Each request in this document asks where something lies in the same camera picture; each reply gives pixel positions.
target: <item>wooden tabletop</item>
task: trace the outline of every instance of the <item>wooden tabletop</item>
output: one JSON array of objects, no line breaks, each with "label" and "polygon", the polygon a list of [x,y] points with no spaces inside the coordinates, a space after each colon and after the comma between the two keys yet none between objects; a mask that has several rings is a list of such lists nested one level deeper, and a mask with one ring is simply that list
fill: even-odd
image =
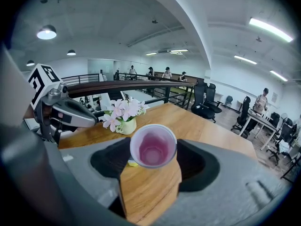
[{"label": "wooden tabletop", "polygon": [[[250,141],[173,104],[158,105],[136,118],[137,129],[148,124],[169,127],[177,139],[189,139],[243,153],[257,160]],[[72,137],[61,139],[59,149],[91,145],[126,137],[103,128],[102,123]],[[181,171],[176,157],[160,169],[126,166],[121,174],[121,192],[127,219],[147,226],[176,200]]]}]

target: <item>flower vase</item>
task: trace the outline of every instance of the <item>flower vase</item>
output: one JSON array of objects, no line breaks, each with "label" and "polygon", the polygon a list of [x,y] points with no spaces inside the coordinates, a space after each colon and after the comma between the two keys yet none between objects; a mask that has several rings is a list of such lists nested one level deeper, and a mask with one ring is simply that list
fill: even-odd
[{"label": "flower vase", "polygon": [[132,134],[137,128],[136,118],[134,117],[130,121],[122,122],[121,134]]}]

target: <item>white cup rim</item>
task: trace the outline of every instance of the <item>white cup rim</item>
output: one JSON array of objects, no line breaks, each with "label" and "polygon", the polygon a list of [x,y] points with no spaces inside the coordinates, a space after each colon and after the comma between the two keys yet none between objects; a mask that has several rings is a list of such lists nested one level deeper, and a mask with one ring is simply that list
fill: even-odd
[{"label": "white cup rim", "polygon": [[[166,162],[164,162],[164,163],[162,163],[162,164],[160,164],[160,165],[156,165],[156,166],[150,166],[150,165],[144,164],[144,163],[141,162],[141,161],[136,157],[136,155],[132,152],[132,150],[133,150],[133,149],[132,149],[132,148],[133,148],[133,146],[132,146],[132,145],[133,145],[133,144],[132,144],[132,141],[135,139],[135,136],[137,135],[137,132],[138,132],[139,130],[141,130],[141,129],[145,130],[145,129],[149,128],[149,127],[161,127],[161,128],[163,128],[163,129],[165,129],[165,130],[172,136],[172,138],[174,139],[174,144],[175,144],[175,147],[174,147],[174,153],[173,153],[172,157],[170,158],[170,160],[167,160]],[[163,167],[163,166],[165,166],[166,164],[168,164],[168,163],[174,158],[175,153],[176,153],[176,151],[177,151],[176,144],[177,144],[177,139],[176,139],[174,133],[172,132],[172,130],[171,130],[170,128],[168,128],[168,127],[166,127],[166,126],[164,126],[164,125],[160,125],[160,124],[149,124],[149,125],[146,125],[146,126],[143,126],[143,127],[139,128],[139,129],[134,133],[134,135],[133,135],[132,138],[131,138],[131,142],[130,142],[130,152],[131,152],[131,155],[132,155],[134,161],[135,161],[137,164],[139,164],[140,166],[145,167],[145,168],[152,168],[152,169],[153,169],[153,168],[160,168],[160,167]]]}]

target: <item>white flower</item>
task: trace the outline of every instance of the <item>white flower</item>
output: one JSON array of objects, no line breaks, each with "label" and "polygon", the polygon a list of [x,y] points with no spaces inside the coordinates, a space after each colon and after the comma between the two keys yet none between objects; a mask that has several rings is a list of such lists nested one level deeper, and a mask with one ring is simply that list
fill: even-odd
[{"label": "white flower", "polygon": [[143,112],[144,114],[146,113],[146,109],[148,109],[149,106],[148,105],[145,105],[145,101],[142,101],[140,103],[140,109],[141,109],[141,112]]},{"label": "white flower", "polygon": [[115,118],[122,116],[121,101],[122,99],[119,99],[117,101],[111,100],[111,104],[114,104],[114,106],[111,106],[110,111],[112,111],[112,116],[115,116]]},{"label": "white flower", "polygon": [[105,121],[103,122],[103,127],[107,128],[110,126],[111,132],[114,132],[116,129],[116,126],[119,126],[121,124],[120,121],[116,120],[115,116],[110,116],[108,114],[104,114]]},{"label": "white flower", "polygon": [[126,100],[122,101],[122,118],[124,121],[127,121],[131,116],[136,116],[139,110],[132,102],[128,103]]}]

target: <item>yellow object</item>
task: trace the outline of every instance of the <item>yellow object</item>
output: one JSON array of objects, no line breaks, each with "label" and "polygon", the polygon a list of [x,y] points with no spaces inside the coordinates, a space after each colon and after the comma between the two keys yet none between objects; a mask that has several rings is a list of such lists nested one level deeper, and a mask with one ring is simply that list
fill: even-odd
[{"label": "yellow object", "polygon": [[137,167],[138,164],[135,161],[129,160],[127,161],[127,163],[131,166],[131,167]]}]

